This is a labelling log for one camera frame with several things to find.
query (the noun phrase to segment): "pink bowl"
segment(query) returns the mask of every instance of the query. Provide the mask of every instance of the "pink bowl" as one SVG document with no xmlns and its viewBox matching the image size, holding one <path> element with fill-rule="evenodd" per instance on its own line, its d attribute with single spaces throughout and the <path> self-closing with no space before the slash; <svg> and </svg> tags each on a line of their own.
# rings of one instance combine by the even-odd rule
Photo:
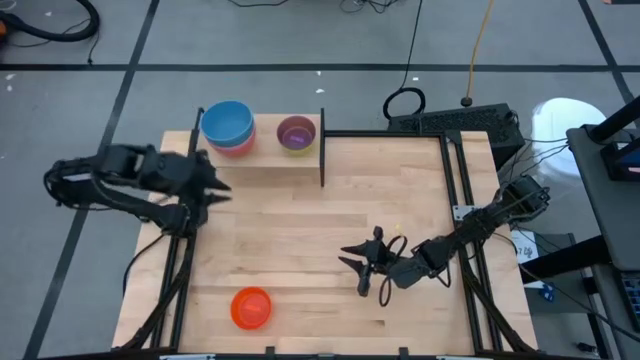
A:
<svg viewBox="0 0 640 360">
<path fill-rule="evenodd" d="M 251 135 L 249 136 L 249 138 L 238 146 L 221 147 L 221 146 L 214 145 L 211 142 L 209 142 L 209 145 L 211 145 L 212 148 L 214 148 L 217 152 L 221 153 L 226 157 L 241 157 L 241 156 L 247 155 L 251 151 L 251 148 L 253 148 L 253 144 L 255 142 L 256 142 L 256 128 L 254 126 L 253 131 L 251 132 Z"/>
</svg>

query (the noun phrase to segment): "wooden table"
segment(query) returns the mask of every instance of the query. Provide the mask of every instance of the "wooden table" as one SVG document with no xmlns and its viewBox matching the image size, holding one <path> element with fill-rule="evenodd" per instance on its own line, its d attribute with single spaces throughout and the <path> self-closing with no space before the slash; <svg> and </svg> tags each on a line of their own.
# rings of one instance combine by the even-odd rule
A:
<svg viewBox="0 0 640 360">
<path fill-rule="evenodd" d="M 256 122 L 266 118 L 256 116 Z M 188 141 L 188 131 L 168 131 L 162 150 L 186 153 Z M 258 132 L 261 141 L 274 140 Z M 476 203 L 487 204 L 498 187 L 487 135 L 463 133 L 463 145 Z M 409 247 L 452 231 L 438 140 L 327 138 L 325 153 L 324 188 L 287 161 L 274 160 L 280 171 L 293 172 L 263 169 L 259 176 L 260 162 L 246 160 L 252 172 L 238 176 L 237 168 L 212 160 L 233 188 L 233 201 L 212 207 L 199 231 L 179 350 L 264 353 L 275 346 L 283 354 L 397 354 L 408 347 L 412 355 L 473 354 L 457 258 L 451 288 L 425 278 L 410 289 L 395 288 L 386 308 L 377 299 L 383 277 L 373 277 L 369 297 L 362 298 L 357 275 L 337 258 L 340 247 L 370 239 L 375 225 L 383 227 L 386 241 L 399 226 Z M 463 203 L 453 147 L 450 154 Z M 506 227 L 499 232 L 510 236 Z M 154 225 L 143 224 L 137 251 L 157 235 Z M 133 267 L 114 345 L 129 340 L 155 306 L 168 244 L 161 242 Z M 484 250 L 496 305 L 536 347 L 512 246 L 494 236 Z M 244 331 L 230 318 L 231 300 L 246 286 L 261 286 L 272 297 L 272 318 L 263 329 Z M 490 348 L 486 314 L 477 303 L 484 346 Z M 171 308 L 163 344 L 172 317 Z"/>
</svg>

